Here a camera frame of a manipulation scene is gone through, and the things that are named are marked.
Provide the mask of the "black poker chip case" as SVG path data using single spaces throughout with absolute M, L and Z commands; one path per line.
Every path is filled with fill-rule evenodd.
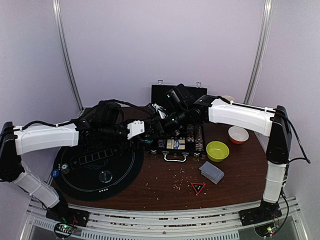
M 145 148 L 152 155 L 161 155 L 167 162 L 185 162 L 187 157 L 205 156 L 204 111 L 200 100 L 208 92 L 201 82 L 196 86 L 183 84 L 151 86 L 151 104 L 160 119 L 157 138 Z

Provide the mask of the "clear black round button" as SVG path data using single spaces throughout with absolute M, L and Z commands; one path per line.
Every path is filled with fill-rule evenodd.
M 113 174 L 108 170 L 104 170 L 99 173 L 98 179 L 100 182 L 107 184 L 113 179 Z

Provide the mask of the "grey card deck box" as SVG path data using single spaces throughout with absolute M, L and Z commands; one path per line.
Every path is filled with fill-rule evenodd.
M 202 166 L 200 166 L 199 170 L 203 176 L 205 176 L 207 179 L 209 179 L 212 183 L 216 185 L 225 176 L 225 173 L 222 170 L 220 170 L 218 167 L 214 166 L 208 161 L 206 161 Z

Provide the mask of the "blue small blind button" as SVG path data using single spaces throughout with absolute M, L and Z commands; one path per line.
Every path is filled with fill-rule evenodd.
M 50 175 L 51 175 L 52 178 L 57 178 L 57 177 L 60 176 L 60 170 L 58 170 L 58 169 L 53 169 L 53 170 L 51 171 Z

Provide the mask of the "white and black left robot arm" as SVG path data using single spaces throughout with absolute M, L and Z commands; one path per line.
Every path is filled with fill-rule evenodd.
M 54 219 L 67 224 L 76 216 L 74 209 L 69 208 L 60 192 L 23 165 L 21 156 L 46 149 L 77 147 L 85 143 L 87 133 L 102 133 L 107 127 L 116 136 L 124 136 L 129 141 L 145 133 L 147 128 L 139 126 L 144 123 L 141 120 L 116 125 L 122 105 L 134 107 L 129 102 L 111 99 L 100 101 L 78 118 L 66 122 L 35 120 L 25 126 L 14 126 L 11 121 L 6 122 L 0 134 L 1 182 L 14 183 L 37 198 Z

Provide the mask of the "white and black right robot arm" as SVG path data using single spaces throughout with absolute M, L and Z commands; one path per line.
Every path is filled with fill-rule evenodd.
M 263 197 L 258 207 L 239 212 L 243 226 L 255 225 L 282 216 L 279 199 L 288 178 L 292 136 L 297 131 L 284 106 L 257 107 L 234 103 L 222 96 L 194 93 L 195 87 L 183 84 L 152 85 L 151 103 L 160 111 L 155 128 L 158 138 L 203 123 L 225 124 L 259 133 L 269 138 L 267 174 Z

